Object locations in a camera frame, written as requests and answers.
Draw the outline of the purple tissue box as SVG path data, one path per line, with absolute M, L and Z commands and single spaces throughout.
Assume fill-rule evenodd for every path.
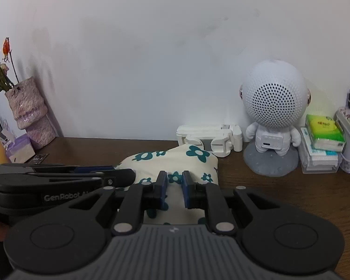
M 1 134 L 5 136 L 5 155 L 11 163 L 25 163 L 35 156 L 34 148 L 26 133 L 16 138 L 11 132 L 3 129 Z

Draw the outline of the green tissue pack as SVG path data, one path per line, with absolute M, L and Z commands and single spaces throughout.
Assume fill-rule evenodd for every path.
M 328 116 L 307 114 L 305 125 L 315 149 L 334 152 L 343 151 L 346 140 L 334 119 Z

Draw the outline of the white astronaut speaker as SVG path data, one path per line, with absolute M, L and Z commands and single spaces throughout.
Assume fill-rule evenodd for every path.
M 295 125 L 311 102 L 300 71 L 277 59 L 256 64 L 240 87 L 245 110 L 253 120 L 245 131 L 250 143 L 243 151 L 256 174 L 282 177 L 298 166 L 301 134 Z

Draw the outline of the pink fuzzy vase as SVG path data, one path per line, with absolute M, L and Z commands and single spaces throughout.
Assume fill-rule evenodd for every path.
M 34 77 L 19 82 L 5 93 L 20 130 L 25 130 L 33 147 L 41 149 L 56 137 L 48 119 L 48 108 Z

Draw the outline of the cream teal flower dress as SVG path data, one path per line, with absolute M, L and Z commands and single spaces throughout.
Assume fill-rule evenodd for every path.
M 117 169 L 132 169 L 135 183 L 154 183 L 160 171 L 167 173 L 167 190 L 162 210 L 146 212 L 146 224 L 204 224 L 201 209 L 187 209 L 181 188 L 182 174 L 189 171 L 194 182 L 218 184 L 218 158 L 195 145 L 184 144 L 169 150 L 141 152 L 121 161 Z

